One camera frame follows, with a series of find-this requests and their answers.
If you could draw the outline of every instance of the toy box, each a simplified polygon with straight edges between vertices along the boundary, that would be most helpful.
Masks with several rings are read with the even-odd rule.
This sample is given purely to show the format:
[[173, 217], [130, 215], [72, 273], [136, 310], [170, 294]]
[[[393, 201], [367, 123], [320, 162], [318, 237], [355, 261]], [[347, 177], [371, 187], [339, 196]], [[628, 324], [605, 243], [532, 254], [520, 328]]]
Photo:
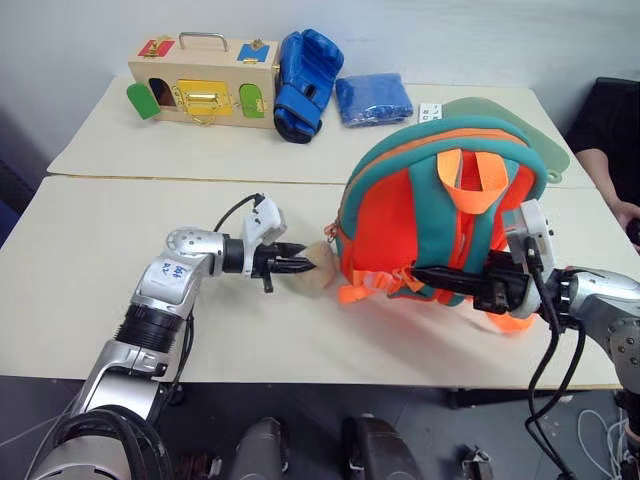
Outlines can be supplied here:
[[142, 118], [274, 128], [279, 43], [182, 32], [148, 39], [129, 59], [127, 95]]

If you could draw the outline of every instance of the backpack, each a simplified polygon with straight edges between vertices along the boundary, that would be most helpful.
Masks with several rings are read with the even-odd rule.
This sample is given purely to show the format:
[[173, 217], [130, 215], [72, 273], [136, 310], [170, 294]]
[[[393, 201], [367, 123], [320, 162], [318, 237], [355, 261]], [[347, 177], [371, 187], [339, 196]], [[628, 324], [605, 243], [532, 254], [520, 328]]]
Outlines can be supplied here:
[[[506, 246], [502, 213], [539, 198], [546, 182], [525, 134], [498, 118], [452, 117], [390, 135], [355, 167], [328, 227], [350, 283], [339, 300], [382, 291], [458, 305], [463, 295], [429, 287], [409, 269], [482, 272], [489, 250]], [[496, 323], [503, 330], [528, 326]]]

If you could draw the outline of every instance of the tabletop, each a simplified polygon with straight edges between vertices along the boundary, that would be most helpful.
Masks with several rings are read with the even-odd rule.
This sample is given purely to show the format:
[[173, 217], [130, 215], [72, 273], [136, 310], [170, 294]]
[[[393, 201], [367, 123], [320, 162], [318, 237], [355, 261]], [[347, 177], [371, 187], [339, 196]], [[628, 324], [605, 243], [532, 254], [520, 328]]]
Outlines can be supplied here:
[[551, 188], [593, 187], [551, 119], [528, 88], [406, 85], [414, 116], [398, 125], [346, 128], [335, 98], [311, 143], [287, 143], [275, 130], [142, 120], [126, 96], [133, 82], [116, 77], [48, 171], [68, 175], [180, 178], [309, 184], [346, 182], [360, 158], [400, 128], [414, 125], [420, 102], [484, 97], [507, 108], [564, 148], [570, 164]]
[[[289, 230], [282, 240], [309, 244], [323, 238], [342, 190], [46, 178], [0, 250], [0, 375], [85, 378], [174, 228], [210, 228], [237, 199], [260, 191], [284, 211]], [[596, 191], [548, 189], [542, 203], [559, 266], [640, 278], [640, 258]], [[226, 232], [239, 234], [243, 213], [228, 220]], [[240, 275], [204, 281], [183, 380], [525, 388], [548, 341], [542, 320], [524, 333], [503, 335], [468, 302], [447, 308], [379, 295], [340, 305], [341, 281], [317, 295], [298, 292], [294, 277], [276, 278], [272, 294]], [[557, 387], [575, 340], [574, 332], [563, 336], [542, 387]], [[572, 386], [617, 383], [606, 355], [588, 339]]]

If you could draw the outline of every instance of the person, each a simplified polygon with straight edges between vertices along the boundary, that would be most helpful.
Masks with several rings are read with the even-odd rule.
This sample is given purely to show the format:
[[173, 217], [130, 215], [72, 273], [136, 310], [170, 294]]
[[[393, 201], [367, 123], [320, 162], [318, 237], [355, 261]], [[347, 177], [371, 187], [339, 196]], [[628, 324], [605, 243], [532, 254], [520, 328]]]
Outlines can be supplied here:
[[640, 253], [640, 82], [598, 78], [566, 141]]

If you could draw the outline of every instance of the blue boxing glove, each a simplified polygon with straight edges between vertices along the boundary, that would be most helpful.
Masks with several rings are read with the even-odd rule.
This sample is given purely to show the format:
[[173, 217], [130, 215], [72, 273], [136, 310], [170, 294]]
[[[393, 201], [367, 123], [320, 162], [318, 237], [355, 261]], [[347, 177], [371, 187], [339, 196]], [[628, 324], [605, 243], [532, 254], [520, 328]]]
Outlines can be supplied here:
[[285, 140], [308, 143], [318, 133], [320, 115], [343, 62], [340, 49], [315, 30], [293, 32], [284, 39], [273, 118]]

